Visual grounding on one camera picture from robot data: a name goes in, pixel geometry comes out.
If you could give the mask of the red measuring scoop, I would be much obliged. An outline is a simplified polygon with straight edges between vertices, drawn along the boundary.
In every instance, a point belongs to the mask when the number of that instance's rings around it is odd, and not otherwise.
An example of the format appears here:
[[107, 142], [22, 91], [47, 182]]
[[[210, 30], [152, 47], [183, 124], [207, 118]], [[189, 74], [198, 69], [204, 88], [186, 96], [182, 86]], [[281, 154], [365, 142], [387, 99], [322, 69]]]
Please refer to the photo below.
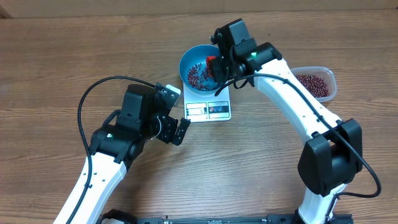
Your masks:
[[207, 58], [206, 58], [206, 70], [207, 70], [207, 74], [208, 74], [209, 78], [213, 78], [214, 77], [213, 76], [213, 69], [212, 69], [212, 66], [211, 66], [211, 63], [212, 63], [212, 61], [214, 59], [216, 59], [216, 56], [214, 56], [214, 55], [207, 56]]

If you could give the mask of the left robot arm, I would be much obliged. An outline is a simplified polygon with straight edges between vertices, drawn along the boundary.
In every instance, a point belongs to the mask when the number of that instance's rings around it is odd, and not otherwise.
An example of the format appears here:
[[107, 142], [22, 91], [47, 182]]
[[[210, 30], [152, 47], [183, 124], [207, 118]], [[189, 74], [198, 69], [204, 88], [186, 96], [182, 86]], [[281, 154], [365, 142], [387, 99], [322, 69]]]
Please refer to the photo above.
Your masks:
[[190, 121], [169, 115], [181, 94], [180, 89], [160, 83], [128, 86], [121, 109], [113, 111], [92, 134], [82, 172], [56, 223], [96, 223], [148, 140], [182, 143]]

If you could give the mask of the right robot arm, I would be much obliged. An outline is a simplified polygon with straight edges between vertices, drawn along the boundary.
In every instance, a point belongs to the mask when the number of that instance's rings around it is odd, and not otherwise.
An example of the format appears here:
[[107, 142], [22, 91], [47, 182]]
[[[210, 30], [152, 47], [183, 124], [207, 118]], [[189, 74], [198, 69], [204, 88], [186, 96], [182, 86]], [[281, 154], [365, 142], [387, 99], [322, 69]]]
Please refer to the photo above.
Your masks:
[[364, 165], [360, 125], [354, 119], [342, 121], [323, 107], [272, 44], [217, 46], [220, 54], [208, 65], [215, 80], [223, 87], [248, 81], [277, 105], [303, 142], [298, 172], [305, 196], [286, 222], [352, 223], [351, 215], [335, 215], [333, 209]]

